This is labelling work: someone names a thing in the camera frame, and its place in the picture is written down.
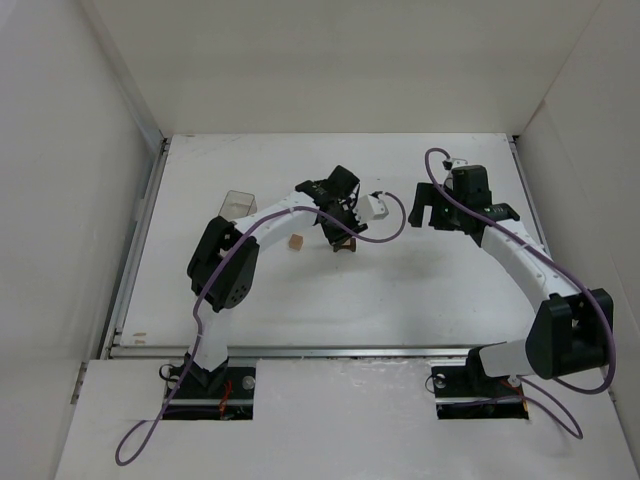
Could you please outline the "dark wood arch block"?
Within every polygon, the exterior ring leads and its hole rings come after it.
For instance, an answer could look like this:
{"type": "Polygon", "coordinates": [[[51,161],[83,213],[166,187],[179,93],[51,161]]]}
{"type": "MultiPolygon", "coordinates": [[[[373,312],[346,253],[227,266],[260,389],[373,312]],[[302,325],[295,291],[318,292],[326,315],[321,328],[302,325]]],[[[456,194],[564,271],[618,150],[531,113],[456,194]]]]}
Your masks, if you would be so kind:
{"type": "Polygon", "coordinates": [[[337,253],[341,250],[346,250],[346,251],[350,251],[350,252],[355,252],[357,248],[357,242],[356,239],[351,237],[348,240],[345,240],[342,243],[336,243],[333,246],[333,252],[337,253]]]}

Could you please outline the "light wood cube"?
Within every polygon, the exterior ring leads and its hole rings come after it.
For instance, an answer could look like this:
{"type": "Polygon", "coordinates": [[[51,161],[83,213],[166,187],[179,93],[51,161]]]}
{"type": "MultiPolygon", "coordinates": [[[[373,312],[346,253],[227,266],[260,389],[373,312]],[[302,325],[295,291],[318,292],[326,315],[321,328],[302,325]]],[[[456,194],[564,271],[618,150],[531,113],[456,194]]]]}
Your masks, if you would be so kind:
{"type": "Polygon", "coordinates": [[[304,245],[304,237],[298,234],[292,234],[288,240],[288,248],[294,251],[300,251],[304,245]]]}

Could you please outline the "clear plastic box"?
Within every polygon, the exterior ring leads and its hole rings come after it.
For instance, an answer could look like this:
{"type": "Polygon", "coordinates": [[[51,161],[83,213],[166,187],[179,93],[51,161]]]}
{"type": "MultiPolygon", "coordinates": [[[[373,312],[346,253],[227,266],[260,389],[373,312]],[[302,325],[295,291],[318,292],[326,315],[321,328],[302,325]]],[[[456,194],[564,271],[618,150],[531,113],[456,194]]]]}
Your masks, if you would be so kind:
{"type": "Polygon", "coordinates": [[[244,218],[257,212],[256,198],[253,194],[229,190],[221,204],[218,215],[227,221],[244,218]]]}

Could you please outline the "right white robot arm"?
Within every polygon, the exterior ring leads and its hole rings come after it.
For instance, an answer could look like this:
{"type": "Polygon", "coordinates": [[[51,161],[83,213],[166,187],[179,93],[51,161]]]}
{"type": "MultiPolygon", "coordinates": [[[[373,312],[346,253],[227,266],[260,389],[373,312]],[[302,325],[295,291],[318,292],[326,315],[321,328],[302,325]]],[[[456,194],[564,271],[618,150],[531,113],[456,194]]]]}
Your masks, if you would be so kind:
{"type": "Polygon", "coordinates": [[[493,201],[484,167],[452,160],[444,165],[449,174],[443,183],[418,183],[410,225],[469,236],[503,267],[535,311],[525,338],[469,352],[470,383],[530,375],[561,382],[566,375],[604,368],[603,383],[593,390],[604,391],[617,367],[611,296],[587,289],[534,243],[518,213],[493,201]]]}

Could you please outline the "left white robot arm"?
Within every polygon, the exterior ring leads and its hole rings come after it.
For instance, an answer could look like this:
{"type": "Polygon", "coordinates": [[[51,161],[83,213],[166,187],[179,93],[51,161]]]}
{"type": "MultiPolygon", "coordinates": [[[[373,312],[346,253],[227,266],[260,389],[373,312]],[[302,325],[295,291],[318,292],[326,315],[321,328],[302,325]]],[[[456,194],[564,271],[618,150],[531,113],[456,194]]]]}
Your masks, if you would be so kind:
{"type": "Polygon", "coordinates": [[[337,166],[328,178],[306,180],[252,215],[212,219],[187,267],[196,304],[206,302],[216,313],[237,306],[252,287],[258,256],[294,233],[320,225],[328,243],[338,248],[365,231],[355,213],[359,188],[359,178],[337,166]]]}

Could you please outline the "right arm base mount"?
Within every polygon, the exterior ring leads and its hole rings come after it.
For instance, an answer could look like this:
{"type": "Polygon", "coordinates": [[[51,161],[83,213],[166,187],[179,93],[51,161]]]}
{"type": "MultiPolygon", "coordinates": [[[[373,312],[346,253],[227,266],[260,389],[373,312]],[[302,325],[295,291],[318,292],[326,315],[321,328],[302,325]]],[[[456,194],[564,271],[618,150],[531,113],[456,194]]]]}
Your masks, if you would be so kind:
{"type": "Polygon", "coordinates": [[[436,365],[425,385],[431,384],[439,420],[528,420],[523,389],[505,378],[474,384],[461,365],[436,365]]]}

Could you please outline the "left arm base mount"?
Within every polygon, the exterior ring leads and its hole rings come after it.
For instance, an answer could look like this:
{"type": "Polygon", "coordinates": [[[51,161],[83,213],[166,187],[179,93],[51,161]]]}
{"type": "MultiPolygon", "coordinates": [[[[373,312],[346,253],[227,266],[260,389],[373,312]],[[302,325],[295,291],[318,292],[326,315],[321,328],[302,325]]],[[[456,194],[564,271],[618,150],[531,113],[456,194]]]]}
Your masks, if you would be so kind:
{"type": "Polygon", "coordinates": [[[256,377],[255,365],[223,365],[203,387],[189,374],[169,402],[162,419],[252,420],[256,377]]]}

